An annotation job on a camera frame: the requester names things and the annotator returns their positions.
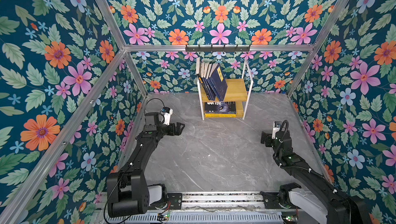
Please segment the yellow cartoon cover book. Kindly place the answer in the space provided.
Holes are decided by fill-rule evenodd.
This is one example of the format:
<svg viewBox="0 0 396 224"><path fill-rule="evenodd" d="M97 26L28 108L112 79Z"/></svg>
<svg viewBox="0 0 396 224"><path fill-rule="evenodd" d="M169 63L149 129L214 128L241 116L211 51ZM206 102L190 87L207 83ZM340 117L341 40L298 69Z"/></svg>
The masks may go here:
<svg viewBox="0 0 396 224"><path fill-rule="evenodd" d="M236 114L205 114L205 118L236 118Z"/></svg>

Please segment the black wolf cover book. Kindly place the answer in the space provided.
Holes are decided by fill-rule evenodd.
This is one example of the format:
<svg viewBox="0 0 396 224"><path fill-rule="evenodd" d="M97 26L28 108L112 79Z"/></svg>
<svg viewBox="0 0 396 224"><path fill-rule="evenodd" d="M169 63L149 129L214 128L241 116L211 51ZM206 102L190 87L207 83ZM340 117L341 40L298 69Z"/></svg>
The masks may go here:
<svg viewBox="0 0 396 224"><path fill-rule="evenodd" d="M236 102L206 102L205 114L236 114Z"/></svg>

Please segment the navy book yellow label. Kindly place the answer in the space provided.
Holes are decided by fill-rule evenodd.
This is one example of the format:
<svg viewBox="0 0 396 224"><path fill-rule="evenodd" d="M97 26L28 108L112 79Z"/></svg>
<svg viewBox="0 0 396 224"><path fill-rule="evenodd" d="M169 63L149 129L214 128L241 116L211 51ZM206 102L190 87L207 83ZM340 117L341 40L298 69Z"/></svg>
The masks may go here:
<svg viewBox="0 0 396 224"><path fill-rule="evenodd" d="M207 90L207 87L206 87L206 83L205 83L205 81L204 81L204 64L203 64L203 62L202 61L200 61L200 66L199 66L199 80L200 80L200 82L201 82L201 85L203 86L203 88L204 88L204 91L205 91L205 94L206 94L206 96L207 96L207 99L209 99L209 97L210 97L210 95L209 95L209 91Z"/></svg>

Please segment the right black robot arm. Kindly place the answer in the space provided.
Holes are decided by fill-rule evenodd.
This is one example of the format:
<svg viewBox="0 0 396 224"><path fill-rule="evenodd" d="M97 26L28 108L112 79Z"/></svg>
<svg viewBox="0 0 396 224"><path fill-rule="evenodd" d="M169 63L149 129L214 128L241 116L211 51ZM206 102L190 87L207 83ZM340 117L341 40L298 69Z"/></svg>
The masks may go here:
<svg viewBox="0 0 396 224"><path fill-rule="evenodd" d="M266 204L298 207L320 224L370 224L371 217L363 199L338 190L323 175L293 151L289 131L275 136L262 132L261 144L273 149L277 166L297 179L296 183L281 185L278 194L262 193Z"/></svg>

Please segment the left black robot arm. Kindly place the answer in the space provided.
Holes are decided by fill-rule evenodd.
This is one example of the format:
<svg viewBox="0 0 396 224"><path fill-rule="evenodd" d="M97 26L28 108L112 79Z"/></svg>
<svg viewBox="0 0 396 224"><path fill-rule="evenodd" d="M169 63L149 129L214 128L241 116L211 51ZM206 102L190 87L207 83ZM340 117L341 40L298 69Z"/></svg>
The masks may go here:
<svg viewBox="0 0 396 224"><path fill-rule="evenodd" d="M167 206L164 184L147 185L144 172L159 141L165 136L179 136L183 123L171 123L173 110L164 107L160 112L145 114L145 125L136 137L131 157L118 172L111 173L107 184L107 213L111 218L144 214L151 206Z"/></svg>

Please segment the wooden shelf white frame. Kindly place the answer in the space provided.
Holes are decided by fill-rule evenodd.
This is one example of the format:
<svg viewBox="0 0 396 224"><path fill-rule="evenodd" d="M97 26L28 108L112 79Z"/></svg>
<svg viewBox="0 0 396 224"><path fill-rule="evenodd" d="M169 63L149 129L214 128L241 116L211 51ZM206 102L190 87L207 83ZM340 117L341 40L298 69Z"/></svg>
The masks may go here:
<svg viewBox="0 0 396 224"><path fill-rule="evenodd" d="M246 89L246 85L244 82L245 72L248 73L248 76L250 78L249 90ZM247 60L244 61L241 78L227 78L226 82L227 82L227 90L224 97L225 101L236 102L235 118L241 118L242 120L244 120L254 83L253 74L250 69L249 62ZM202 116L202 120L204 121L206 118L206 114L204 111L204 103L219 102L219 100L216 99L215 101L211 101L207 98L206 92L204 91L205 87L201 82L200 76L197 76L197 87L198 87L198 94L200 100L201 116Z"/></svg>

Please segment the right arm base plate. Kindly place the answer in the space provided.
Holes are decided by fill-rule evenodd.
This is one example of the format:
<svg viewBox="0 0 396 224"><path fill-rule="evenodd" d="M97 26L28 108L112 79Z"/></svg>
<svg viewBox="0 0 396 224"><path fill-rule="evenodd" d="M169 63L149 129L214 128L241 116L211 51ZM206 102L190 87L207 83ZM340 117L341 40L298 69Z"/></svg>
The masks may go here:
<svg viewBox="0 0 396 224"><path fill-rule="evenodd" d="M260 192L263 197L263 202L266 209L289 209L291 205L288 204L283 196L275 192Z"/></svg>

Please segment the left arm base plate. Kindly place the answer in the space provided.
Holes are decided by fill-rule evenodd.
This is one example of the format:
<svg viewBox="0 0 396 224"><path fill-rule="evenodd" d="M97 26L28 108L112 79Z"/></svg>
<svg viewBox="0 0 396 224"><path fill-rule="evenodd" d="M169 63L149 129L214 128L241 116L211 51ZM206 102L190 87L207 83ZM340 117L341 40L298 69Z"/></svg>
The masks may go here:
<svg viewBox="0 0 396 224"><path fill-rule="evenodd" d="M182 193L167 193L165 200L164 210L181 210L183 203Z"/></svg>

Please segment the black hook rail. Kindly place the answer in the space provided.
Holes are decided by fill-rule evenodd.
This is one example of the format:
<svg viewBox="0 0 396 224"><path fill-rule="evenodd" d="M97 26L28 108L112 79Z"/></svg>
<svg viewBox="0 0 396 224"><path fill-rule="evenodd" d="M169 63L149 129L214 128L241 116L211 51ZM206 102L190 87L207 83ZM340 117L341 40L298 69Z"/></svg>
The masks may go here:
<svg viewBox="0 0 396 224"><path fill-rule="evenodd" d="M235 52L248 52L250 51L250 45L186 45L186 52L225 52L225 53L235 53Z"/></svg>

